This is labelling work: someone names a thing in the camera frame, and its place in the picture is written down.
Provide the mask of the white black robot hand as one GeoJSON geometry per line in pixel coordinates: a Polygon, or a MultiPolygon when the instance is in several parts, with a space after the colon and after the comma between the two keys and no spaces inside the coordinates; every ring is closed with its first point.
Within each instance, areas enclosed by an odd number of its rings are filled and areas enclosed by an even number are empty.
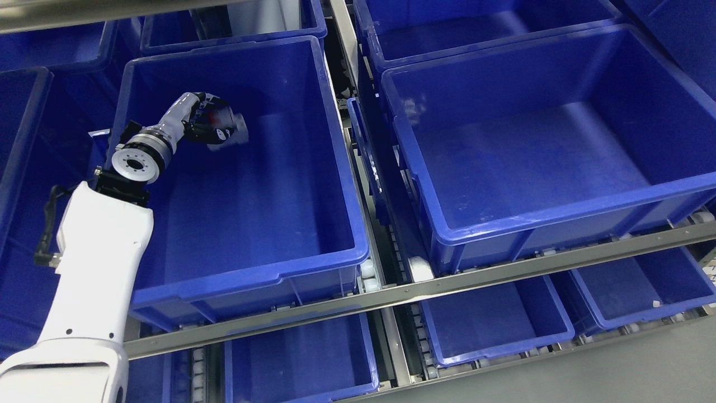
{"type": "Polygon", "coordinates": [[[172,152],[176,152],[182,140],[204,145],[220,144],[223,140],[218,135],[223,137],[224,133],[213,128],[208,112],[225,107],[230,107],[230,104],[217,95],[186,92],[168,108],[157,128],[163,133],[163,139],[169,142],[172,152]]]}

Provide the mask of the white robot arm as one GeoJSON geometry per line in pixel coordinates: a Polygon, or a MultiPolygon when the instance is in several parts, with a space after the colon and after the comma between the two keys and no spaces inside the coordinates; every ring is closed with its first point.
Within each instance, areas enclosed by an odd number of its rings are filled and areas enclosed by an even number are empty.
{"type": "Polygon", "coordinates": [[[57,232],[59,283],[34,346],[2,362],[3,402],[124,402],[124,331],[154,216],[80,182],[57,232]]]}

